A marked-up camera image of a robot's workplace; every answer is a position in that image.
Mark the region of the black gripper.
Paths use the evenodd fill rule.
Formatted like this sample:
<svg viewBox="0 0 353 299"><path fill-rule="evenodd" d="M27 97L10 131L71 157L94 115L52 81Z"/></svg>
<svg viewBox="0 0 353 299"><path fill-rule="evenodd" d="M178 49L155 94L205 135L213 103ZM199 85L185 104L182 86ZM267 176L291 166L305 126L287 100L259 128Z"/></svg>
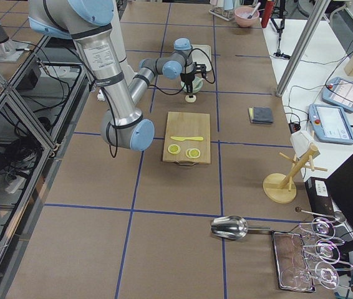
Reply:
<svg viewBox="0 0 353 299"><path fill-rule="evenodd" d="M193 81L195 79L195 73L194 72L189 72L186 74L181 73L180 78L181 78L182 87L186 90L186 93L193 94Z"/></svg>

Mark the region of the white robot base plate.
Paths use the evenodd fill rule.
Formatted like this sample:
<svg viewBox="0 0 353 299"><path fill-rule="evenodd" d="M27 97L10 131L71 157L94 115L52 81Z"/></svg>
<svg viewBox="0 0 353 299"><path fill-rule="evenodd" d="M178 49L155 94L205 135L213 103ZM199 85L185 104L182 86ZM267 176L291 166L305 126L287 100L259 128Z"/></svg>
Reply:
<svg viewBox="0 0 353 299"><path fill-rule="evenodd" d="M97 9L97 20L105 21L108 25L112 26L109 37L114 47L114 62L115 59L118 59L118 64L122 70L125 83L127 88L129 88L137 73L129 65L127 60L116 1L98 1L95 8Z"/></svg>

